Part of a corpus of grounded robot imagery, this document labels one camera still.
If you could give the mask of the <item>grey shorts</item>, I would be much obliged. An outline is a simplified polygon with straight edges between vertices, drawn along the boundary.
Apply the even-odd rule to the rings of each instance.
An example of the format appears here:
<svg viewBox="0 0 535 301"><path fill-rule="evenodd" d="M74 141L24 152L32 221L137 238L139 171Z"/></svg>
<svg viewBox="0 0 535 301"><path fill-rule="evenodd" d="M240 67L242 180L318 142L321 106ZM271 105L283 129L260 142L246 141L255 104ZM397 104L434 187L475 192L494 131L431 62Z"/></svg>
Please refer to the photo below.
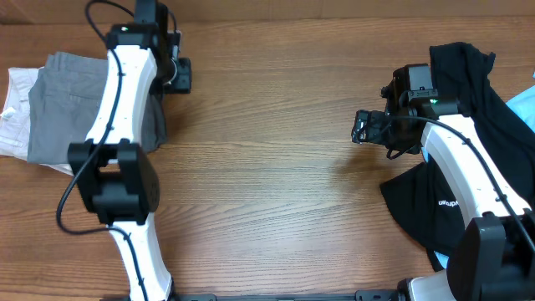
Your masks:
<svg viewBox="0 0 535 301"><path fill-rule="evenodd" d="M85 141L155 151L167 141L157 71L153 53L137 46L111 49L107 59L49 56L28 94L28 162L65 164L69 146Z"/></svg>

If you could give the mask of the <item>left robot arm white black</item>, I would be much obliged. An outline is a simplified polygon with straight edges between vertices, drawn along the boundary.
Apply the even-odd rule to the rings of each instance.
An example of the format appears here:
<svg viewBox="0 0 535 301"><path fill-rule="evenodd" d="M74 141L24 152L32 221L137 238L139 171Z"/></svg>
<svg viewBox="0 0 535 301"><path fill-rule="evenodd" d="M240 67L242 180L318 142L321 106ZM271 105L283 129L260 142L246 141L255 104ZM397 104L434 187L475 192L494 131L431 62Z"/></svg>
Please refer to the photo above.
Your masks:
<svg viewBox="0 0 535 301"><path fill-rule="evenodd" d="M130 283L129 300L176 300L155 230L160 182L142 149L147 99L154 94L191 92L191 61L180 57L181 32L174 13L156 0L137 0L132 21L118 23L100 38L107 48L108 74L94 124L83 143L68 148L74 178L56 210L58 227L71 235L62 212L77 188L98 232L115 240Z"/></svg>

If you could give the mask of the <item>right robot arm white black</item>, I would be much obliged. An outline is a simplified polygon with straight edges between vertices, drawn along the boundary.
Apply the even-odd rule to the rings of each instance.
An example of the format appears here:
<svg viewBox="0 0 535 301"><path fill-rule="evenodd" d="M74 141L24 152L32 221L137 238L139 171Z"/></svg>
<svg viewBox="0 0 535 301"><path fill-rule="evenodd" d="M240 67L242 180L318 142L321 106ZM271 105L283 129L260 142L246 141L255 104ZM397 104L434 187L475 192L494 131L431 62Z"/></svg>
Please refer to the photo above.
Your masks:
<svg viewBox="0 0 535 301"><path fill-rule="evenodd" d="M427 150L451 188L465 231L445 270L400 284L398 300L532 300L534 212L507 183L456 99L423 97L359 110L352 140Z"/></svg>

